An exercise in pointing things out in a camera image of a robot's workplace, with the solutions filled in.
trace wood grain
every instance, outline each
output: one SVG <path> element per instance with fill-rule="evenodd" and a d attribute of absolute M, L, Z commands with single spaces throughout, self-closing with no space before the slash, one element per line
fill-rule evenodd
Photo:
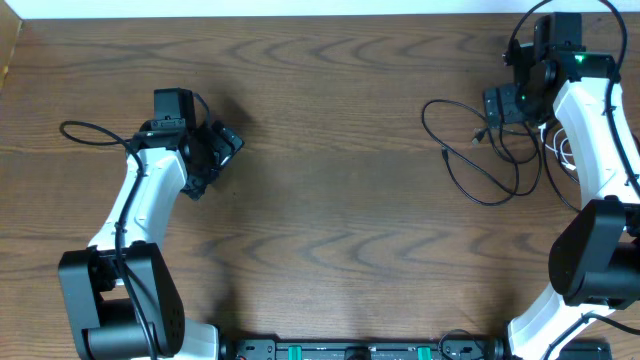
<path fill-rule="evenodd" d="M 640 15 L 625 19 L 624 104 L 637 133 Z M 86 246 L 124 177 L 122 149 L 70 143 L 58 124 L 131 134 L 152 115 L 153 90 L 175 86 L 200 92 L 247 143 L 206 196 L 174 207 L 164 257 L 189 317 L 282 338 L 499 334 L 546 285 L 548 250 L 574 215 L 546 179 L 501 207 L 470 203 L 419 113 L 432 98 L 481 109 L 482 90 L 511 79 L 500 54 L 517 20 L 28 22 L 0 97 L 0 356 L 75 356 L 57 263 Z M 610 16 L 585 16 L 584 27 L 591 49 L 617 49 Z M 470 146 L 479 119 L 438 105 L 429 121 L 513 181 L 487 145 Z M 526 139 L 507 142 L 517 156 L 530 151 Z M 452 165 L 478 197 L 502 195 Z M 523 167 L 523 186 L 535 171 Z M 577 202 L 578 189 L 554 171 Z M 615 318 L 640 326 L 637 306 Z M 610 341 L 616 358 L 640 353 L 605 326 L 586 335 Z"/>
<path fill-rule="evenodd" d="M 18 40 L 22 20 L 4 0 L 0 0 L 0 90 L 4 77 L 9 72 L 9 62 Z"/>

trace black joint housing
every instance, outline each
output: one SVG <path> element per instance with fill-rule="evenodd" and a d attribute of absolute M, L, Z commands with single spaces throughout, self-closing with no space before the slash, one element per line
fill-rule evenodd
<path fill-rule="evenodd" d="M 154 119 L 151 130 L 196 129 L 196 111 L 191 90 L 173 88 L 153 92 Z"/>
<path fill-rule="evenodd" d="M 567 82 L 583 77 L 610 78 L 615 61 L 609 54 L 587 52 L 582 45 L 582 15 L 555 12 L 539 18 L 533 44 L 509 44 L 505 64 L 513 65 L 517 117 L 532 125 L 553 118 L 553 103 Z"/>
<path fill-rule="evenodd" d="M 504 84 L 484 91 L 484 111 L 487 124 L 491 129 L 500 128 L 500 123 L 524 123 L 527 117 L 517 106 L 518 88 L 513 84 Z"/>
<path fill-rule="evenodd" d="M 123 249 L 131 285 L 140 302 L 158 354 L 172 357 L 184 340 L 185 317 L 169 270 L 155 243 Z M 95 247 L 65 252 L 58 265 L 71 333 L 81 359 L 149 356 L 131 299 L 104 300 L 118 279 L 115 253 Z"/>
<path fill-rule="evenodd" d="M 549 276 L 567 305 L 623 310 L 640 298 L 640 247 L 620 242 L 639 213 L 637 205 L 614 198 L 591 200 L 556 240 Z"/>

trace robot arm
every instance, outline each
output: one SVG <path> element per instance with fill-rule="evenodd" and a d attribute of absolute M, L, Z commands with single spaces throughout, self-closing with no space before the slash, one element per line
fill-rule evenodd
<path fill-rule="evenodd" d="M 156 90 L 154 98 L 156 120 L 146 122 L 130 142 L 142 161 L 144 177 L 123 224 L 124 260 L 158 355 L 216 359 L 217 329 L 185 318 L 160 250 L 178 194 L 200 198 L 244 142 L 219 121 L 196 127 L 188 90 Z M 86 250 L 66 252 L 59 265 L 71 331 L 82 359 L 148 356 L 131 299 L 107 301 L 101 296 L 122 284 L 115 264 L 114 226 L 138 176 L 131 154 L 127 164 L 124 184 L 101 230 Z"/>
<path fill-rule="evenodd" d="M 638 299 L 637 249 L 619 244 L 623 229 L 636 232 L 640 203 L 614 145 L 605 115 L 613 59 L 581 46 L 579 14 L 556 13 L 536 22 L 535 43 L 512 49 L 518 107 L 530 118 L 552 115 L 564 127 L 580 179 L 582 211 L 554 244 L 551 283 L 507 329 L 511 355 L 556 359 L 593 319 Z M 634 170 L 640 170 L 622 107 L 622 89 L 612 92 L 614 121 Z"/>
<path fill-rule="evenodd" d="M 609 80 L 603 78 L 567 80 L 553 103 L 555 117 L 564 127 L 571 144 L 580 179 L 582 207 L 593 199 L 604 199 L 608 195 L 617 196 L 623 203 L 640 202 L 627 180 L 604 114 L 604 94 L 608 83 Z M 613 116 L 617 131 L 631 166 L 640 170 L 640 156 L 622 108 L 620 84 L 614 85 L 612 105 L 615 107 Z"/>

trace wooden surface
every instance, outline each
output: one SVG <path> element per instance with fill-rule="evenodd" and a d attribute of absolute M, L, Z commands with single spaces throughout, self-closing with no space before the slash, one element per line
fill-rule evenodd
<path fill-rule="evenodd" d="M 517 19 L 28 22 L 0 97 L 0 356 L 75 356 L 57 263 L 86 246 L 124 178 L 122 149 L 71 143 L 58 124 L 127 136 L 152 116 L 153 90 L 174 86 L 200 92 L 247 143 L 201 201 L 174 207 L 164 257 L 189 317 L 282 338 L 499 334 L 547 284 L 548 250 L 574 214 L 546 179 L 501 207 L 470 203 L 419 113 L 432 98 L 481 109 L 484 88 L 511 80 L 500 54 Z M 640 15 L 625 19 L 624 104 L 637 133 Z M 617 51 L 610 16 L 586 16 L 584 28 L 590 49 Z M 429 119 L 513 180 L 489 147 L 470 146 L 479 119 L 445 105 Z M 526 139 L 508 143 L 530 151 Z M 452 165 L 478 197 L 502 196 Z M 523 186 L 535 170 L 525 166 Z M 614 318 L 638 327 L 640 308 Z M 610 341 L 616 358 L 640 353 L 603 325 L 586 335 Z"/>
<path fill-rule="evenodd" d="M 13 56 L 21 24 L 22 20 L 18 15 L 4 0 L 0 0 L 0 90 L 2 90 L 4 77 L 9 72 L 9 61 Z"/>

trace black cable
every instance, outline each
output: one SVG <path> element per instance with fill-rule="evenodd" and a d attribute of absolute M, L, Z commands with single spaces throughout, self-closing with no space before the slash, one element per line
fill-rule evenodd
<path fill-rule="evenodd" d="M 547 136 L 549 136 L 549 129 L 552 128 L 553 126 L 547 126 L 544 130 L 542 130 L 542 148 L 543 149 L 545 149 L 547 147 Z M 542 160 L 544 160 L 544 171 L 547 173 L 547 177 L 549 178 L 549 182 L 551 183 L 551 187 L 553 187 L 553 191 L 556 192 L 556 194 L 558 195 L 560 200 L 562 200 L 562 202 L 565 205 L 567 205 L 573 211 L 579 212 L 580 210 L 578 210 L 578 208 L 576 208 L 575 206 L 571 205 L 569 203 L 569 201 L 562 195 L 562 193 L 560 192 L 560 189 L 558 189 L 558 186 L 556 185 L 555 181 L 553 181 L 553 177 L 551 176 L 551 171 L 549 171 L 549 164 L 547 163 L 547 152 L 546 151 L 543 151 Z"/>
<path fill-rule="evenodd" d="M 467 198 L 469 198 L 471 201 L 475 202 L 476 204 L 480 204 L 480 205 L 484 205 L 484 206 L 498 206 L 498 205 L 502 205 L 502 204 L 506 203 L 507 201 L 511 200 L 514 196 L 525 196 L 525 195 L 531 194 L 535 190 L 535 188 L 538 185 L 538 181 L 540 179 L 540 175 L 541 175 L 541 172 L 542 172 L 542 160 L 539 159 L 539 161 L 538 161 L 538 176 L 536 177 L 536 181 L 534 182 L 534 184 L 531 186 L 531 189 L 529 189 L 528 191 L 526 191 L 524 193 L 518 193 L 518 187 L 520 185 L 520 170 L 518 168 L 518 161 L 513 157 L 513 155 L 509 151 L 509 149 L 504 144 L 504 141 L 503 141 L 503 124 L 502 123 L 500 124 L 500 128 L 499 128 L 499 141 L 500 141 L 500 146 L 504 149 L 504 152 L 507 154 L 507 157 L 509 158 L 508 162 L 513 164 L 513 166 L 514 166 L 516 178 L 515 178 L 515 186 L 514 186 L 513 190 L 508 188 L 507 186 L 503 185 L 501 182 L 496 180 L 491 174 L 489 174 L 486 170 L 482 169 L 481 167 L 476 165 L 474 162 L 472 162 L 471 160 L 467 159 L 466 157 L 464 157 L 463 155 L 458 153 L 451 146 L 449 146 L 446 143 L 444 143 L 442 140 L 440 140 L 429 129 L 429 126 L 427 125 L 427 120 L 426 120 L 425 114 L 426 114 L 427 107 L 429 105 L 433 104 L 433 103 L 445 103 L 445 104 L 459 106 L 459 107 L 462 107 L 464 109 L 467 109 L 467 110 L 471 111 L 472 113 L 474 113 L 476 116 L 478 116 L 480 119 L 484 120 L 485 122 L 486 122 L 486 118 L 480 112 L 478 112 L 477 110 L 473 109 L 472 107 L 467 106 L 467 105 L 462 104 L 462 103 L 459 103 L 459 102 L 456 102 L 456 101 L 452 101 L 452 100 L 434 99 L 434 100 L 431 100 L 431 101 L 427 102 L 424 105 L 424 107 L 422 108 L 422 113 L 421 113 L 422 126 L 427 131 L 429 136 L 431 136 L 431 138 L 435 142 L 437 142 L 438 144 L 440 144 L 440 146 L 442 146 L 442 158 L 444 159 L 445 165 L 447 166 L 447 171 L 449 172 L 449 176 L 451 177 L 451 180 L 456 185 L 456 187 Z M 540 151 L 539 151 L 538 145 L 537 145 L 538 144 L 537 139 L 535 138 L 535 136 L 533 135 L 531 130 L 526 125 L 525 125 L 525 129 L 527 130 L 529 136 L 532 138 L 532 141 L 533 141 L 534 145 L 536 146 L 537 155 L 541 158 L 541 154 L 540 154 Z M 491 132 L 489 130 L 486 130 L 486 129 L 481 130 L 481 132 L 483 132 L 481 136 L 484 135 L 484 131 L 489 133 L 489 137 L 490 137 L 491 141 L 493 142 L 494 140 L 493 140 L 493 137 L 492 137 Z M 457 181 L 455 175 L 453 174 L 453 171 L 451 169 L 451 165 L 449 164 L 449 153 L 454 154 L 455 156 L 457 156 L 458 158 L 463 160 L 465 163 L 467 163 L 467 165 L 471 166 L 472 168 L 474 168 L 475 170 L 479 171 L 481 174 L 486 176 L 491 182 L 493 182 L 496 186 L 498 186 L 502 191 L 507 193 L 507 196 L 504 199 L 499 200 L 499 201 L 486 202 L 486 201 L 479 200 L 479 199 L 475 198 L 474 196 L 472 196 L 471 194 L 469 194 L 462 187 L 462 185 L 460 185 L 460 183 Z"/>
<path fill-rule="evenodd" d="M 573 174 L 570 173 L 569 170 L 567 170 L 567 168 L 562 163 L 562 160 L 560 160 L 559 157 L 557 157 L 556 159 L 558 160 L 558 166 L 560 166 L 560 169 L 562 169 L 562 172 L 564 172 L 565 175 L 567 175 L 569 177 L 569 179 L 571 179 L 571 181 L 573 181 L 574 183 L 580 185 L 580 180 L 578 180 L 577 177 L 573 176 Z"/>
<path fill-rule="evenodd" d="M 515 135 L 515 136 L 529 136 L 529 133 L 526 133 L 526 132 L 524 132 L 524 133 L 523 133 L 523 132 L 519 132 L 519 131 L 511 130 L 511 129 L 504 129 L 504 130 L 502 130 L 502 131 L 504 131 L 505 133 L 507 133 L 507 134 L 509 134 L 509 135 Z"/>
<path fill-rule="evenodd" d="M 518 30 L 520 30 L 520 27 L 522 26 L 522 24 L 524 24 L 525 20 L 527 20 L 527 18 L 529 17 L 529 15 L 533 14 L 534 11 L 538 10 L 540 7 L 542 7 L 543 5 L 550 3 L 551 0 L 543 0 L 541 2 L 539 2 L 538 4 L 536 4 L 536 6 L 532 7 L 531 10 L 527 11 L 524 16 L 522 16 L 522 19 L 520 19 L 520 22 L 518 22 L 518 25 L 516 25 L 516 27 L 513 29 L 513 32 L 511 33 L 511 37 L 509 38 L 509 44 L 507 45 L 507 53 L 510 53 L 513 47 L 513 42 L 516 39 L 516 35 L 518 34 Z"/>
<path fill-rule="evenodd" d="M 618 150 L 618 155 L 620 156 L 620 161 L 622 162 L 622 166 L 624 167 L 624 171 L 627 173 L 627 178 L 631 183 L 631 186 L 635 190 L 636 194 L 640 196 L 640 184 L 638 184 L 638 179 L 636 178 L 636 174 L 631 168 L 631 163 L 629 162 L 629 158 L 627 157 L 627 153 L 624 151 L 624 147 L 622 146 L 622 141 L 620 140 L 620 134 L 618 134 L 618 129 L 616 127 L 616 122 L 613 118 L 613 111 L 615 108 L 611 105 L 611 95 L 613 93 L 613 86 L 615 82 L 618 80 L 620 76 L 620 68 L 622 68 L 622 62 L 624 61 L 624 55 L 627 51 L 627 27 L 624 24 L 624 20 L 622 19 L 622 15 L 618 12 L 615 6 L 613 6 L 607 0 L 599 0 L 606 7 L 611 10 L 611 13 L 618 21 L 618 26 L 620 27 L 620 32 L 622 35 L 622 45 L 620 47 L 620 55 L 618 56 L 618 61 L 609 77 L 609 84 L 607 85 L 607 90 L 605 92 L 605 109 L 604 112 L 607 114 L 607 121 L 609 123 L 609 129 L 611 130 L 611 137 L 613 138 L 613 143 L 616 145 L 616 150 Z"/>
<path fill-rule="evenodd" d="M 523 165 L 523 164 L 527 164 L 529 162 L 531 162 L 531 160 L 535 159 L 537 155 L 539 155 L 538 153 L 538 139 L 535 138 L 535 134 L 533 132 L 531 132 L 531 130 L 527 127 L 526 124 L 521 124 L 522 126 L 524 126 L 525 129 L 527 129 L 527 133 L 524 133 L 524 135 L 526 136 L 533 136 L 532 138 L 532 142 L 534 144 L 534 151 L 531 154 L 531 156 L 529 156 L 528 158 L 524 159 L 524 160 L 516 160 L 516 162 L 518 163 L 518 165 Z M 493 141 L 493 136 L 491 135 L 491 130 L 488 131 L 489 133 L 489 142 L 491 143 L 491 147 L 493 148 L 493 151 L 495 151 L 496 155 L 498 155 L 498 157 L 508 163 L 511 163 L 511 159 L 509 159 L 508 157 L 504 156 L 504 154 L 502 154 L 502 152 L 500 151 L 500 149 L 498 149 L 498 147 L 495 144 L 495 141 Z M 510 133 L 511 135 L 517 135 L 520 136 L 521 133 Z M 539 170 L 542 170 L 542 163 L 538 164 L 539 165 Z"/>
<path fill-rule="evenodd" d="M 211 127 L 211 111 L 209 110 L 209 106 L 207 105 L 206 102 L 204 102 L 204 100 L 202 99 L 202 97 L 200 96 L 200 94 L 198 93 L 193 93 L 193 97 L 196 98 L 196 100 L 198 100 L 198 102 L 200 103 L 200 105 L 202 105 L 202 107 L 204 108 L 204 110 L 206 111 L 205 114 L 205 118 L 204 121 L 207 124 L 207 126 L 210 128 Z"/>
<path fill-rule="evenodd" d="M 80 121 L 65 121 L 65 122 L 60 124 L 60 127 L 58 128 L 58 130 L 60 130 L 60 133 L 62 134 L 62 136 L 66 137 L 67 139 L 69 139 L 69 140 L 71 140 L 73 142 L 77 142 L 78 144 L 91 145 L 91 146 L 110 146 L 110 145 L 118 145 L 118 144 L 120 144 L 117 141 L 87 141 L 87 140 L 79 139 L 79 138 L 77 138 L 77 137 L 75 137 L 73 135 L 69 135 L 69 133 L 64 128 L 67 125 L 77 125 L 75 123 L 93 125 L 93 124 L 90 124 L 90 123 L 83 123 L 83 122 L 80 122 Z"/>
<path fill-rule="evenodd" d="M 136 172 L 136 179 L 133 182 L 133 186 L 131 187 L 131 191 L 129 192 L 129 195 L 127 196 L 127 199 L 122 207 L 122 211 L 120 212 L 120 217 L 118 218 L 118 221 L 115 223 L 115 228 L 116 228 L 116 235 L 115 235 L 115 253 L 116 253 L 116 265 L 118 268 L 118 273 L 120 275 L 120 278 L 122 279 L 122 282 L 124 283 L 124 287 L 127 290 L 127 293 L 129 294 L 129 298 L 131 299 L 131 302 L 133 304 L 133 308 L 134 308 L 134 312 L 136 315 L 136 318 L 138 320 L 138 322 L 140 323 L 140 326 L 142 327 L 142 332 L 144 333 L 144 337 L 145 340 L 147 341 L 147 347 L 149 349 L 149 357 L 152 360 L 156 360 L 158 358 L 158 354 L 156 351 L 156 346 L 155 346 L 155 340 L 153 337 L 153 333 L 151 332 L 151 328 L 149 327 L 149 323 L 147 322 L 146 317 L 144 316 L 144 312 L 142 311 L 142 307 L 140 306 L 140 302 L 138 301 L 138 297 L 136 296 L 136 293 L 133 289 L 133 286 L 131 285 L 131 280 L 129 279 L 129 274 L 127 272 L 128 267 L 126 266 L 126 264 L 124 263 L 124 259 L 122 256 L 122 243 L 124 242 L 124 239 L 122 238 L 125 230 L 124 227 L 126 225 L 126 219 L 127 219 L 127 214 L 129 213 L 129 209 L 131 208 L 131 203 L 133 202 L 133 199 L 135 198 L 135 195 L 138 191 L 138 188 L 140 187 L 140 183 L 142 182 L 142 178 L 144 177 L 144 165 L 142 163 L 142 160 L 140 159 L 140 157 L 138 156 L 138 154 L 136 153 L 136 151 L 131 147 L 131 145 L 129 145 L 126 140 L 123 140 L 121 137 L 119 137 L 118 135 L 112 133 L 111 131 L 100 127 L 98 125 L 94 125 L 91 123 L 87 123 L 87 122 L 82 122 L 82 121 L 64 121 L 60 124 L 60 133 L 62 133 L 62 135 L 64 135 L 67 139 L 70 139 L 71 141 L 80 143 L 80 144 L 88 144 L 88 145 L 96 145 L 96 146 L 104 146 L 107 143 L 96 143 L 96 142 L 92 142 L 92 141 L 85 141 L 82 139 L 78 139 L 76 137 L 70 136 L 66 133 L 65 131 L 65 127 L 67 126 L 82 126 L 82 127 L 86 127 L 89 129 L 93 129 L 96 131 L 99 131 L 109 137 L 111 137 L 112 139 L 114 139 L 115 141 L 113 142 L 114 145 L 115 144 L 120 144 L 122 146 L 124 146 L 124 148 L 127 150 L 127 152 L 134 158 L 134 160 L 136 161 L 136 164 L 138 165 L 138 170 Z"/>
<path fill-rule="evenodd" d="M 444 334 L 444 336 L 442 338 L 440 338 L 440 341 L 438 342 L 438 352 L 440 353 L 440 356 L 446 360 L 453 360 L 451 357 L 449 357 L 447 354 L 444 353 L 443 348 L 443 344 L 444 341 L 447 337 L 449 337 L 451 334 L 453 333 L 463 333 L 467 336 L 469 336 L 471 338 L 471 341 L 473 341 L 473 343 L 476 345 L 476 347 L 478 348 L 478 350 L 480 350 L 480 352 L 482 353 L 482 356 L 475 358 L 475 359 L 471 359 L 471 360 L 480 360 L 480 359 L 484 359 L 484 347 L 481 346 L 478 341 L 476 341 L 476 338 L 471 335 L 470 332 L 468 332 L 467 330 L 464 329 L 453 329 L 451 331 L 449 331 L 448 333 Z"/>
<path fill-rule="evenodd" d="M 590 319 L 596 319 L 596 320 L 600 320 L 603 323 L 609 325 L 609 326 L 613 326 L 614 328 L 624 331 L 628 334 L 631 335 L 636 335 L 636 336 L 640 336 L 640 329 L 634 329 L 632 327 L 626 326 L 624 324 L 621 324 L 615 320 L 611 320 L 607 317 L 604 317 L 602 315 L 598 315 L 598 314 L 594 314 L 594 313 L 587 313 L 587 314 L 583 314 L 580 319 L 578 321 L 576 321 L 575 323 L 573 323 L 567 330 L 565 330 L 560 337 L 558 337 L 554 342 L 552 342 L 551 344 L 549 344 L 549 347 L 547 348 L 547 351 L 544 353 L 544 360 L 548 360 L 549 357 L 551 356 L 551 353 L 553 352 L 553 350 L 558 347 L 558 345 L 560 345 L 567 337 L 569 337 L 571 334 L 573 334 L 580 326 L 582 326 L 583 324 L 588 324 Z"/>

